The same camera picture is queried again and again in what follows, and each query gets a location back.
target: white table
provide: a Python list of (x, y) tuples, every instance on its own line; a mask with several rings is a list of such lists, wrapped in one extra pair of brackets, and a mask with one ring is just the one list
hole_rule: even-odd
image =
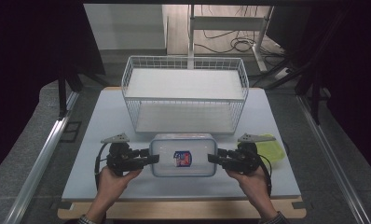
[[(82, 212), (86, 212), (96, 194), (93, 168), (95, 158), (102, 146), (100, 142), (104, 138), (119, 133), (125, 133), (129, 137), (133, 149), (147, 148), (155, 136), (135, 133), (121, 90), (107, 88), (101, 92), (95, 106), (62, 195), (63, 201), (72, 202), (78, 207), (73, 207), (71, 210), (60, 209), (59, 217), (77, 217), (83, 214)], [(214, 135), (213, 138), (218, 147), (234, 149), (238, 137), (244, 133), (273, 134), (284, 148), (263, 90), (250, 89), (234, 135)], [(108, 154), (108, 148), (106, 147), (103, 152), (103, 157)], [(302, 199), (288, 158), (274, 162), (272, 167), (271, 197), (274, 204), (281, 204), (283, 212), (288, 210), (288, 217), (303, 217), (306, 214), (305, 209), (294, 209), (292, 206), (292, 202), (302, 202)], [(156, 177), (152, 175), (150, 167), (145, 166), (142, 173), (129, 183), (119, 202), (109, 210), (107, 215), (121, 218), (170, 218), (167, 209), (175, 210), (178, 205), (182, 206), (182, 212), (177, 215), (176, 212), (172, 213), (175, 218), (258, 217), (252, 206), (245, 204), (248, 202), (238, 182), (228, 177), (220, 166), (217, 166), (216, 174), (211, 177)], [(144, 212), (141, 216), (136, 210), (142, 207)], [(219, 212), (222, 209), (226, 210), (227, 215)]]

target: label sticker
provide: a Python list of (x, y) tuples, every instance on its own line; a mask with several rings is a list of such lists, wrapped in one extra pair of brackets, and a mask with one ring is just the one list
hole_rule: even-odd
[(174, 155), (174, 165), (176, 167), (190, 167), (192, 163), (191, 152), (189, 151), (175, 151)]

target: shelf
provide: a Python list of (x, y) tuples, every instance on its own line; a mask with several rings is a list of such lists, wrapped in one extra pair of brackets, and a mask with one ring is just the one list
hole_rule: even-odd
[(127, 100), (244, 102), (236, 70), (133, 68)]

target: white wall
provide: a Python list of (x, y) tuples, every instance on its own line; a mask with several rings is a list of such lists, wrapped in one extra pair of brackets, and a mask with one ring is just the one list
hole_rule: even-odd
[(162, 5), (84, 4), (99, 49), (165, 49)]

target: white tabletop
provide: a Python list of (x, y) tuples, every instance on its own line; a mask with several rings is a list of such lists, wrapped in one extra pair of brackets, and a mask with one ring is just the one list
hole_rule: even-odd
[[(91, 201), (96, 194), (94, 162), (102, 146), (101, 140), (125, 133), (133, 149), (147, 148), (154, 134), (135, 133), (125, 106), (121, 90), (104, 90), (93, 111), (89, 127), (72, 172), (69, 176), (62, 199), (66, 201)], [(268, 98), (263, 90), (250, 89), (243, 108), (237, 131), (234, 135), (214, 135), (218, 147), (235, 149), (237, 139), (244, 133), (274, 135), (283, 147), (282, 139), (273, 118)], [(103, 158), (108, 154), (103, 151)], [(272, 198), (289, 198), (301, 195), (288, 158), (272, 163)], [(210, 177), (156, 177), (150, 166), (133, 179), (121, 196), (124, 201), (182, 201), (182, 200), (233, 200), (244, 199), (238, 182), (227, 176), (217, 166), (214, 176)]]

